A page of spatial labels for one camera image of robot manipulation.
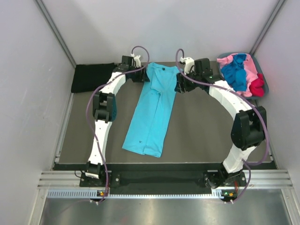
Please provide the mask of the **light blue t shirt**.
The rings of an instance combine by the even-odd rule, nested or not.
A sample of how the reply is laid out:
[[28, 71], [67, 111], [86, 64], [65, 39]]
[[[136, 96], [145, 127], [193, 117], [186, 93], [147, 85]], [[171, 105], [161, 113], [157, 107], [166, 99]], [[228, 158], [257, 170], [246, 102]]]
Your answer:
[[122, 149], [161, 157], [175, 100], [177, 67], [150, 63], [149, 82], [143, 85]]

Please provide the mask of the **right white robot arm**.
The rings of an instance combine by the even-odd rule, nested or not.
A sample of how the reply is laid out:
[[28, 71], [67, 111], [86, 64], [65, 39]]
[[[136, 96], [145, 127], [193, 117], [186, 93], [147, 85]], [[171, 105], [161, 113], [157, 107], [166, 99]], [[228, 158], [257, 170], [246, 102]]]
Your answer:
[[177, 74], [175, 91], [185, 93], [200, 88], [216, 99], [233, 119], [228, 156], [216, 172], [206, 173], [205, 178], [210, 188], [231, 185], [241, 177], [243, 167], [251, 165], [247, 161], [250, 154], [268, 138], [266, 110], [255, 107], [234, 91], [222, 74], [213, 73], [209, 59], [181, 57], [176, 64], [182, 64], [184, 69]]

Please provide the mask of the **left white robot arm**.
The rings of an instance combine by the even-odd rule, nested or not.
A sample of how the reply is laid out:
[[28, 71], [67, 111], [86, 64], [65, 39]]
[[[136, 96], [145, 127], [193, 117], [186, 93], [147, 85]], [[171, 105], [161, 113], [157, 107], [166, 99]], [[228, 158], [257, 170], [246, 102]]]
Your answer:
[[109, 130], [117, 116], [116, 95], [128, 79], [133, 82], [148, 82], [145, 66], [141, 65], [140, 55], [122, 56], [121, 63], [113, 70], [111, 78], [95, 90], [92, 99], [92, 116], [94, 125], [93, 145], [82, 177], [94, 186], [108, 187], [109, 172], [105, 163], [105, 149]]

